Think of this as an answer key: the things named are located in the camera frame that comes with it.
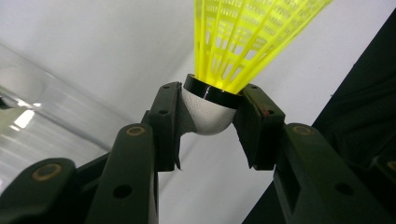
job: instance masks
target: screw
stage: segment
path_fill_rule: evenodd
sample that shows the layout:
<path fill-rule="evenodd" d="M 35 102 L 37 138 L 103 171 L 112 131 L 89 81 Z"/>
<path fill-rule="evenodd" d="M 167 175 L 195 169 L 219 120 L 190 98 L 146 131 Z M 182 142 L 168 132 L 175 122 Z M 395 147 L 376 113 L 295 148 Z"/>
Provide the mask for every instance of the screw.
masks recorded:
<path fill-rule="evenodd" d="M 127 133 L 128 135 L 131 135 L 131 136 L 138 136 L 138 135 L 144 133 L 145 131 L 146 131 L 146 129 L 144 129 L 144 128 L 142 128 L 142 127 L 132 127 L 132 128 L 130 128 L 130 129 L 128 129 L 128 130 L 126 131 L 126 133 Z"/>
<path fill-rule="evenodd" d="M 390 170 L 396 172 L 396 161 L 388 161 L 387 166 Z"/>
<path fill-rule="evenodd" d="M 61 171 L 62 166 L 60 164 L 50 163 L 37 168 L 33 172 L 32 178 L 35 181 L 45 181 L 57 176 Z"/>
<path fill-rule="evenodd" d="M 295 133 L 299 133 L 302 135 L 309 135 L 309 134 L 313 134 L 314 132 L 312 132 L 309 128 L 305 127 L 305 126 L 295 126 L 293 127 L 293 130 Z"/>

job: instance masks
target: shuttlecock cork base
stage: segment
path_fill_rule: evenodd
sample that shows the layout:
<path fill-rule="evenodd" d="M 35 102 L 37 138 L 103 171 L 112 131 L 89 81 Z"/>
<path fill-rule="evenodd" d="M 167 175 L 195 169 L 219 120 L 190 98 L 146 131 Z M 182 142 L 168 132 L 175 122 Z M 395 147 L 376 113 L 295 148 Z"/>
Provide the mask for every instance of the shuttlecock cork base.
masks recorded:
<path fill-rule="evenodd" d="M 194 122 L 196 133 L 212 135 L 221 133 L 233 122 L 242 96 L 210 86 L 193 75 L 187 75 L 182 99 Z"/>

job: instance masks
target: yellow shuttlecock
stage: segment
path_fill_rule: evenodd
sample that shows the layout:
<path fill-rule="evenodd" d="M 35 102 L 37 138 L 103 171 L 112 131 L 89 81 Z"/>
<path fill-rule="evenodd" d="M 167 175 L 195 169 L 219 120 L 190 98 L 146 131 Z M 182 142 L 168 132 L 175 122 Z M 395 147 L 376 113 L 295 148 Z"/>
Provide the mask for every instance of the yellow shuttlecock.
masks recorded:
<path fill-rule="evenodd" d="M 332 0 L 195 0 L 195 77 L 237 94 Z"/>
<path fill-rule="evenodd" d="M 220 133 L 238 94 L 331 0 L 195 0 L 195 77 L 183 101 L 196 132 Z"/>

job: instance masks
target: black band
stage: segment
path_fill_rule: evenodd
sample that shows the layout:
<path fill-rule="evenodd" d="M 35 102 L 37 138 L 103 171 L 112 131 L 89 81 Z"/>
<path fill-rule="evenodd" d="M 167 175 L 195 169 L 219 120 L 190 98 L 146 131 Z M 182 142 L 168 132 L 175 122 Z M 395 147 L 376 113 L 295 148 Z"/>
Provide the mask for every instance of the black band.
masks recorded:
<path fill-rule="evenodd" d="M 196 78 L 193 75 L 187 75 L 184 89 L 192 94 L 199 96 L 207 101 L 217 105 L 236 109 L 242 100 L 241 95 L 235 95 L 227 91 L 223 91 L 214 86 L 210 86 Z"/>

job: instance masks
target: white background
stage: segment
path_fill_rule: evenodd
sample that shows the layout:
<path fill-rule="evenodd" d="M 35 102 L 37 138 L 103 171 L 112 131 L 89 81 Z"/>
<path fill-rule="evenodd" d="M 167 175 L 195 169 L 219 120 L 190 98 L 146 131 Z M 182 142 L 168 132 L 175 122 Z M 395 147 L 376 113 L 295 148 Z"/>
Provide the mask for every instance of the white background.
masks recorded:
<path fill-rule="evenodd" d="M 334 0 L 253 83 L 287 123 L 312 124 L 395 7 Z M 193 73 L 193 1 L 0 0 L 0 43 L 138 122 Z M 241 223 L 272 180 L 248 169 L 233 127 L 183 136 L 180 158 L 160 176 L 161 223 Z"/>

